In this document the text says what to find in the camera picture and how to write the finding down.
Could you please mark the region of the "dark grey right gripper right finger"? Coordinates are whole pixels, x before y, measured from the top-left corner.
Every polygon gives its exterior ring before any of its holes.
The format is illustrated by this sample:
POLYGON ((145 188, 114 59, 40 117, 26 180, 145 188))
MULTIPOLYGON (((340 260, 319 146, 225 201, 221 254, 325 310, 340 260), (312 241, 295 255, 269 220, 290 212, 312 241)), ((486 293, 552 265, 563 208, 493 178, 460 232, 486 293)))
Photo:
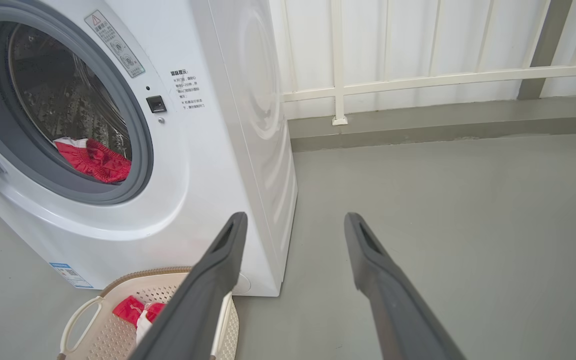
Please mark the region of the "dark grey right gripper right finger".
POLYGON ((464 354, 365 219, 343 221, 355 287, 368 298, 385 360, 462 360, 464 354))

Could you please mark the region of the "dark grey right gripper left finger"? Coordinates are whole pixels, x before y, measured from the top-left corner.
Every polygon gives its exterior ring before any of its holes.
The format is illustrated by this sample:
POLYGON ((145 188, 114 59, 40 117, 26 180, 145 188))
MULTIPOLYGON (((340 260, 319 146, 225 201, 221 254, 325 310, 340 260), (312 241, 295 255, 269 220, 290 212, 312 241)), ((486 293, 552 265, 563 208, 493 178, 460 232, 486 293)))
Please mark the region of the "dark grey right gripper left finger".
POLYGON ((248 217, 233 213, 139 342, 131 360, 208 360, 226 295, 237 285, 248 217))

